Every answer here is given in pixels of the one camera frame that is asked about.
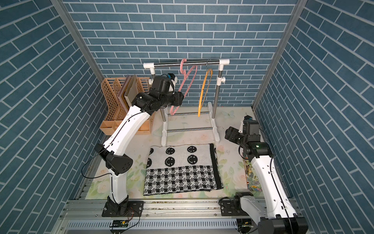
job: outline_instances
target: orange hanger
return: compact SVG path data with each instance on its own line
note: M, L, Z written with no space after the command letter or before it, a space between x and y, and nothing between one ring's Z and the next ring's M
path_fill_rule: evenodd
M209 79L209 83L208 83L208 87L206 88L206 92L205 92L205 95L204 95L204 100L203 99L203 92L204 92L204 87L205 87L205 81L206 81L206 78L208 77L208 74L211 74L211 78ZM203 82L203 86L201 87L201 93L200 93L200 101L199 101L199 110L197 112L197 116L200 117L200 111L201 111L201 107L203 106L203 103L205 101L205 97L206 97L206 94L208 93L208 89L209 89L209 85L210 85L210 82L212 80L212 75L213 75L213 70L212 69L208 69L206 71L206 74L205 74L205 78L204 78L204 82Z

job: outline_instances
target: floral mat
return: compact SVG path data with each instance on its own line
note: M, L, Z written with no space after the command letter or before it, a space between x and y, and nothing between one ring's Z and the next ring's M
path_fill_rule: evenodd
M196 107L181 107L178 112L195 112ZM243 161L237 152L237 145L224 138L225 130L230 126L238 128L245 115L253 116L250 107L218 107L216 124L220 135L220 142L215 145L217 152L218 171L224 188L212 191L182 192L175 194L159 194L143 196L145 169L150 147L161 146L162 119L160 112L156 113L153 123L153 132L149 135L135 135L131 140L126 155L134 160L133 166L127 174L127 191L129 198L207 198L232 197L236 192L251 191L256 197L262 197L261 185L256 173L248 161ZM182 115L169 116L168 128L197 128L210 126L209 115ZM194 132L175 132L168 135L168 146L188 144L214 143L211 130ZM105 162L102 160L95 176L108 173ZM110 193L109 175L93 179L86 199L106 199Z

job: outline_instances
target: plastic file organizer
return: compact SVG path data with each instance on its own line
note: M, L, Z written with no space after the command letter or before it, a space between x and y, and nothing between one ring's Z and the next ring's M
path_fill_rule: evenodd
M149 77L136 77L136 83L133 85L136 85L138 93L148 91L148 80ZM126 78L105 78L101 83L101 89L108 105L108 114L100 125L100 129L105 135L112 135L127 114L128 108L121 104L117 96L125 81ZM151 133L154 115L155 113L143 123L136 134Z

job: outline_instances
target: houndstooth pattern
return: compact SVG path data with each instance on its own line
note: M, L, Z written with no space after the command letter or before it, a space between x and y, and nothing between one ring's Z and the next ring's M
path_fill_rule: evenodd
M147 169L144 195L217 189L212 166L183 166Z

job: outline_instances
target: black cable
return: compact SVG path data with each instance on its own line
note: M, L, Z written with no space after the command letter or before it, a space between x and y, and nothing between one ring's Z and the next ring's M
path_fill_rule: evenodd
M218 204L220 205L220 206L224 206L221 202L223 201L223 199L229 199L231 202L233 202L233 200L231 200L229 197L223 197L223 198L221 198L221 199L219 199L218 200Z
M266 139L268 139L268 141L269 141L271 147L274 148L274 146L273 146L273 144L272 144L270 138L268 138L268 137L266 136L265 131L262 130L261 128L258 128L258 129L264 133L264 136L266 137ZM270 174L272 175L273 182L274 182L275 188L277 189L277 192L278 192L278 195L279 195L280 201L281 201L281 203L283 204L283 207L285 207L284 202L283 202L283 199L282 199L282 197L281 197L281 194L280 194L280 192L279 192L279 190L278 190L278 186L277 186L277 184L275 183L275 179L274 179L274 176L273 176L273 174L272 174L272 161L273 161L273 158L274 158L274 157L272 157L271 160L270 160ZM291 219L289 218L289 215L288 215L287 210L284 209L284 211L286 212L286 215L287 215L287 218L288 218L288 221L289 221L289 225L290 225L290 227L291 227L291 234L293 234L294 231L293 231L293 229L292 229Z
M257 229L258 229L258 228L255 228L255 229L253 229L252 231L250 231L250 232L248 232L248 233L246 233L246 234L250 234L250 233L256 231Z
M146 112L146 111L141 111L141 112L139 112L139 113L136 113L136 114L130 116L130 117L126 120L126 122L122 125L122 127L121 127L120 130L117 132L117 134L116 134L116 136L113 138L113 140L109 143L109 145L111 145L111 144L113 143L113 141L114 141L114 140L116 139L116 137L118 136L119 132L122 130L123 126L124 126L127 122L130 122L130 119L131 119L132 117L134 117L135 115L138 115L138 114L144 113L144 112Z
M238 151L240 157L242 157L242 159L244 159L244 160L249 160L248 158L244 158L244 157L240 154L240 148L241 148L241 146L239 146L239 148L237 149L237 151Z
M285 205L284 205L283 199L282 199L282 197L281 197L281 193L280 193L279 190L278 190L278 186L277 186L277 184L275 183L275 179L274 179L274 176L273 176L273 173L272 173L272 161L273 161L273 158L274 158L274 157L272 157L272 158L270 159L270 175L271 175L272 178L273 178L273 182L274 182L275 188L277 189L277 192L278 192L278 195L279 195L279 198L280 198L280 202L283 204L284 211L286 212L286 215L287 215L287 217L288 217L289 226L291 227L291 234L293 234L294 231L293 231L293 229L292 229L291 219L289 218L288 212L287 212L287 210L286 210L286 208L285 208Z
M118 205L118 203L116 202L116 200L114 198L114 195L113 195L113 177L112 176L110 177L110 192L112 194L114 203L116 203Z
M97 153L95 156L93 156L90 160L88 160L83 166L82 166L82 170L80 171L80 173L82 174L82 176L84 177L84 178L87 178L87 179L96 179L96 178L99 178L99 177L102 177L102 176L106 176L106 175L112 175L112 173L106 173L106 174L104 174L104 175L101 175L101 176L97 176L97 177L87 177L87 176L85 176L85 175L83 175L83 169L84 169L84 167L87 165L87 163L89 163L89 162L91 162L91 160L92 159L94 159L97 155L99 155L100 153L102 153L104 150L106 150L107 148L109 147L109 145L105 148L105 149L103 149L102 151L100 151L99 153Z
M130 229L130 228L132 228L132 227L135 227L136 225L138 225L139 224L139 222L140 222L140 215L139 215L139 213L136 211L136 210L134 210L133 208L131 208L132 209L132 211L134 211L135 213L137 213L138 214L138 216L139 216L139 219L138 219L138 222L135 224L135 225L132 225L131 227L129 227L129 228L127 228L127 229L125 229L124 230L124 232L125 231L127 231L128 229Z

